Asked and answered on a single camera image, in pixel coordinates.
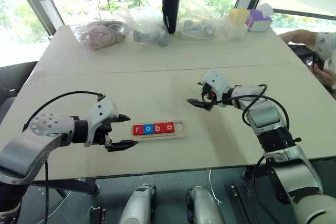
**blue letter block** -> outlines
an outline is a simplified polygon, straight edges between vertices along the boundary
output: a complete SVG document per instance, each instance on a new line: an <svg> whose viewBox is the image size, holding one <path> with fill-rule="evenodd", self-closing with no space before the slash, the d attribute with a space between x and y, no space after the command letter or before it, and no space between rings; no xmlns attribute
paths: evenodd
<svg viewBox="0 0 336 224"><path fill-rule="evenodd" d="M154 134L154 124L145 124L143 126L143 134Z"/></svg>

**floor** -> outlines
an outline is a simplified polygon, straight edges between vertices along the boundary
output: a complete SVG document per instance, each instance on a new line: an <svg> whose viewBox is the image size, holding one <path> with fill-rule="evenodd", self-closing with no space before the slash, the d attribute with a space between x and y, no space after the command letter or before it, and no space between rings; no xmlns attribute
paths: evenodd
<svg viewBox="0 0 336 224"><path fill-rule="evenodd" d="M336 197L336 185L328 181L327 177L334 174L336 161L314 161L313 166L319 173L325 193ZM256 203L251 181L244 181L241 177L244 168L226 168L212 170L211 180L216 197L222 201L219 205L226 223L246 223L243 212L239 207L237 198L233 196L231 185L241 185L246 188L245 198L248 198L246 207L249 209L250 223L272 223L269 217ZM208 180L209 170L197 170L181 173L166 173L145 176L132 176L122 178L98 179L96 183L101 190L97 195L87 195L71 192L63 204L61 196L51 189L49 192L48 223L82 223L89 224L87 215L91 206L107 209L105 224L118 224L123 207L133 191L144 183L154 183L157 187L157 207L152 218L154 224L187 224L186 219L186 191L188 188L199 185L210 190ZM281 223L294 224L295 217L290 206L279 203L270 186L267 177L257 179L261 198L270 211ZM45 190L41 187L31 186L23 199L23 206L18 220L19 224L40 224L44 216Z"/></svg>

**white table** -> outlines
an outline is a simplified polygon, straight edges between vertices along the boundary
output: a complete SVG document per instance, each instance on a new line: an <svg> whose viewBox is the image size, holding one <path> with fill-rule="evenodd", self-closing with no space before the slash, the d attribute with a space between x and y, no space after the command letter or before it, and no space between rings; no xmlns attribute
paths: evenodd
<svg viewBox="0 0 336 224"><path fill-rule="evenodd" d="M224 35L208 41L183 41L172 37L160 47L126 41L98 51L81 46L70 27L58 29L35 71L41 74L88 74L161 70L241 67L301 63L284 42L269 29L248 33L243 40Z"/></svg>
<svg viewBox="0 0 336 224"><path fill-rule="evenodd" d="M50 179L255 164L263 150L252 130L241 121L241 111L215 107L207 112L186 102L200 97L196 83L206 70L33 74L1 124L0 148L20 133L25 120L45 101L68 91L91 90L105 93L120 113L132 118L131 122L113 124L110 137L116 142L131 138L132 123L145 121L184 120L187 137L140 142L115 153L108 153L102 146L84 148L82 144L71 144L51 153ZM303 64L228 67L218 71L232 85L268 84L267 95L287 109L290 132L303 139L300 145L307 157L335 155L336 103ZM51 104L47 111L82 118L95 102L94 96L73 95ZM44 179L43 169L37 179Z"/></svg>

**black tumbler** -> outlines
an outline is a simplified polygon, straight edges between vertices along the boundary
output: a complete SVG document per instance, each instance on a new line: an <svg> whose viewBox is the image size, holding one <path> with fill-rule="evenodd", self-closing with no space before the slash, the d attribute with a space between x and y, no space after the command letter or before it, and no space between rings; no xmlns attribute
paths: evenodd
<svg viewBox="0 0 336 224"><path fill-rule="evenodd" d="M176 30L179 2L180 0L162 0L163 21L166 24L169 34L174 34Z"/></svg>

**white cable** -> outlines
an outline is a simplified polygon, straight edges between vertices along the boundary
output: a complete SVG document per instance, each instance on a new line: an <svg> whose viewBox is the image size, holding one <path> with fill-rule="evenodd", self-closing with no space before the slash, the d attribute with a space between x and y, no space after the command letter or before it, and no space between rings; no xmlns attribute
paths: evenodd
<svg viewBox="0 0 336 224"><path fill-rule="evenodd" d="M51 214L48 215L48 219L49 219L50 216L52 216L54 213L56 213L56 211L60 208L60 206L64 203L64 201L66 201L66 199L69 197L70 194L71 194L71 191L70 191L70 192L68 193L68 195L64 198L64 200L62 200L62 202L58 205L58 207L57 207ZM43 221L44 221L44 219L41 220L41 221L39 221L39 222L36 223L36 224L40 224L40 223L42 223Z"/></svg>
<svg viewBox="0 0 336 224"><path fill-rule="evenodd" d="M217 197L216 197L216 195L214 193L214 190L212 188L212 184L211 184L211 171L212 170L209 171L209 184L210 184L212 195L214 196L215 200L217 200L217 205L219 206L219 204L221 204L222 202L219 199L217 199Z"/></svg>

